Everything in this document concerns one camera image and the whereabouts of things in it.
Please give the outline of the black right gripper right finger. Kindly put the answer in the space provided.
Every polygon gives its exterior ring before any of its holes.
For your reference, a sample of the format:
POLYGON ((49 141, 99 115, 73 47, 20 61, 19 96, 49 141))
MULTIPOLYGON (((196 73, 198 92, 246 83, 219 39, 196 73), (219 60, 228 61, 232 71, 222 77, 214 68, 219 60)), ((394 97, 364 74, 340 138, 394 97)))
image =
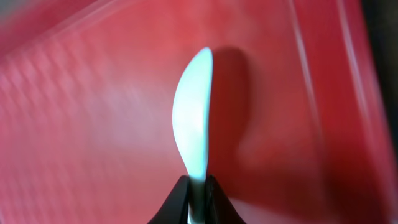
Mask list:
POLYGON ((213 175, 205 182, 205 223, 246 224, 213 175))

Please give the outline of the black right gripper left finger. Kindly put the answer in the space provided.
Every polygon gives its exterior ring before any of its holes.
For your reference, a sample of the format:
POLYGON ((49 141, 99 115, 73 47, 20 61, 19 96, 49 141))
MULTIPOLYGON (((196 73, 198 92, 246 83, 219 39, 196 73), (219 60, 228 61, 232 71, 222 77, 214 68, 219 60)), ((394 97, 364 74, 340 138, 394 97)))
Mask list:
POLYGON ((187 224, 190 179, 182 175, 148 224, 187 224))

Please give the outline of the white plastic spoon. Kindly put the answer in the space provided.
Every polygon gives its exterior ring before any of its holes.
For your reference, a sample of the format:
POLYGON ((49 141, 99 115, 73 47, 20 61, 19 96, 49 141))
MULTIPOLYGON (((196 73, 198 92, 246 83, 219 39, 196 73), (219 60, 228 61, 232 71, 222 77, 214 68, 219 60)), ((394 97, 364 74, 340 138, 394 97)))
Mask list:
POLYGON ((190 222, 205 223, 205 180, 213 76, 210 48, 199 51, 184 70, 175 92, 172 128, 191 182, 190 222))

